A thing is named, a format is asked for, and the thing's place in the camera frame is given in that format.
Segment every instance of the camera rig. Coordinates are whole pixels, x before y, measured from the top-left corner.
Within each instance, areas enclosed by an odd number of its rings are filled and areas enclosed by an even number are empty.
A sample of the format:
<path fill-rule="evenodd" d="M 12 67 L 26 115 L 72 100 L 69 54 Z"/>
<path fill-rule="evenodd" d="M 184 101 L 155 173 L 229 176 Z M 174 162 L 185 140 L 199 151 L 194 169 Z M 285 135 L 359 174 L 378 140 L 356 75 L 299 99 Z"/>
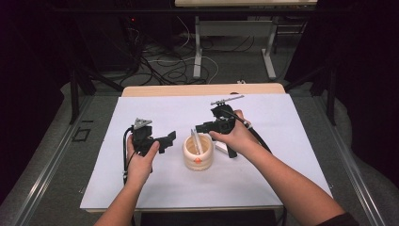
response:
<path fill-rule="evenodd" d="M 209 131 L 215 131 L 221 134 L 229 134 L 234 128 L 236 116 L 231 106 L 226 105 L 226 102 L 242 97 L 244 97 L 244 95 L 211 103 L 211 105 L 216 105 L 215 108 L 211 109 L 212 113 L 216 117 L 216 120 L 207 121 L 201 125 L 196 125 L 197 132 L 209 133 Z M 229 146 L 227 146 L 227 149 L 229 158 L 234 158 L 237 156 L 237 152 L 235 150 L 233 150 Z"/>
<path fill-rule="evenodd" d="M 129 168 L 129 161 L 127 161 L 127 150 L 126 150 L 126 136 L 129 132 L 133 134 L 133 147 L 135 153 L 141 156 L 145 156 L 150 150 L 151 145 L 158 140 L 159 141 L 159 153 L 164 153 L 167 147 L 173 146 L 173 140 L 176 139 L 176 131 L 171 132 L 166 137 L 153 138 L 152 127 L 149 124 L 152 121 L 136 119 L 135 124 L 128 128 L 123 136 L 123 182 L 127 181 L 127 172 Z"/>

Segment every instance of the white sheet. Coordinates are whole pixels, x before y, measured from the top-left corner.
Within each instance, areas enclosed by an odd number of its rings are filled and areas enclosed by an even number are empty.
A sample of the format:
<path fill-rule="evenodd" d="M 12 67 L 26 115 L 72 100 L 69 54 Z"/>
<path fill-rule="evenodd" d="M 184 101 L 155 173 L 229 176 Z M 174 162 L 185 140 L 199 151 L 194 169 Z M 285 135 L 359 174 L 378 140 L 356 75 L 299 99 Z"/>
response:
<path fill-rule="evenodd" d="M 152 120 L 152 136 L 176 131 L 174 145 L 158 154 L 137 209 L 250 207 L 281 205 L 262 175 L 242 156 L 215 150 L 206 171 L 184 165 L 182 145 L 195 125 L 214 121 L 211 102 L 231 95 L 120 97 L 109 124 L 81 208 L 106 209 L 123 187 L 122 137 L 136 118 Z M 227 102 L 242 109 L 272 153 L 331 195 L 326 179 L 288 94 L 250 94 Z"/>

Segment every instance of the hand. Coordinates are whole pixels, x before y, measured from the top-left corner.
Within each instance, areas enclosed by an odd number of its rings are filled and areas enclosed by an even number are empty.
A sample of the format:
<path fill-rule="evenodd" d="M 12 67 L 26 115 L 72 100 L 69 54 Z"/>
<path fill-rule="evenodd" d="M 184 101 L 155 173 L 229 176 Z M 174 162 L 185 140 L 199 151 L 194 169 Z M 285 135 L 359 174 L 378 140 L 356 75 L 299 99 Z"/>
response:
<path fill-rule="evenodd" d="M 127 138 L 127 161 L 133 155 L 129 163 L 127 182 L 125 186 L 144 186 L 152 171 L 152 160 L 159 149 L 159 142 L 155 141 L 145 156 L 135 153 L 133 136 Z"/>
<path fill-rule="evenodd" d="M 241 110 L 235 110 L 234 113 L 242 120 L 245 120 Z M 245 125 L 238 120 L 235 121 L 234 128 L 229 134 L 223 135 L 215 131 L 210 131 L 209 135 L 215 140 L 226 143 L 226 145 L 231 147 L 233 150 L 243 155 L 246 154 L 249 144 L 259 144 L 258 140 L 248 131 Z"/>

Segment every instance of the black sleeve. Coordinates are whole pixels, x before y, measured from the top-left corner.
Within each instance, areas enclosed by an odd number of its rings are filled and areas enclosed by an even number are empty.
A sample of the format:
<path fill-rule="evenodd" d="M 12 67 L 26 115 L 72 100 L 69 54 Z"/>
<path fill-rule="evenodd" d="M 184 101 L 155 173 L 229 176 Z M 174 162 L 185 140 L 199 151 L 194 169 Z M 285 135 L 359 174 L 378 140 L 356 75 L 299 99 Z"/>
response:
<path fill-rule="evenodd" d="M 359 226 L 359 224 L 351 214 L 344 213 L 319 224 L 319 226 Z"/>

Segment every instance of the desk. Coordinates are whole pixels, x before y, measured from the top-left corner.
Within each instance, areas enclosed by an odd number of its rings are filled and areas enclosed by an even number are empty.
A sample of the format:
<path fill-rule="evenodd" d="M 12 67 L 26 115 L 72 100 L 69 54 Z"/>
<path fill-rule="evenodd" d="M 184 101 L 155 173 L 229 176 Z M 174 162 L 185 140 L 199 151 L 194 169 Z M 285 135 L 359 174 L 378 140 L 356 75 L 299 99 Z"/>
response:
<path fill-rule="evenodd" d="M 291 5 L 315 5 L 317 0 L 175 0 L 176 7 L 276 7 Z M 262 49 L 263 61 L 270 79 L 276 79 L 271 49 L 279 23 L 278 17 L 271 21 L 200 21 L 196 16 L 196 57 L 194 78 L 200 78 L 202 49 L 200 36 L 257 36 L 268 37 L 266 48 Z"/>
<path fill-rule="evenodd" d="M 215 150 L 214 163 L 206 171 L 191 171 L 184 165 L 182 145 L 190 136 L 190 129 L 213 121 L 210 103 L 229 98 L 232 92 L 245 95 L 230 105 L 243 109 L 273 154 L 331 195 L 291 97 L 281 85 L 130 87 L 119 98 L 80 207 L 102 212 L 123 187 L 121 140 L 136 118 L 152 120 L 154 137 L 163 137 L 172 130 L 177 133 L 174 145 L 155 157 L 153 173 L 141 192 L 136 211 L 281 206 L 270 185 L 240 154 L 230 159 Z"/>

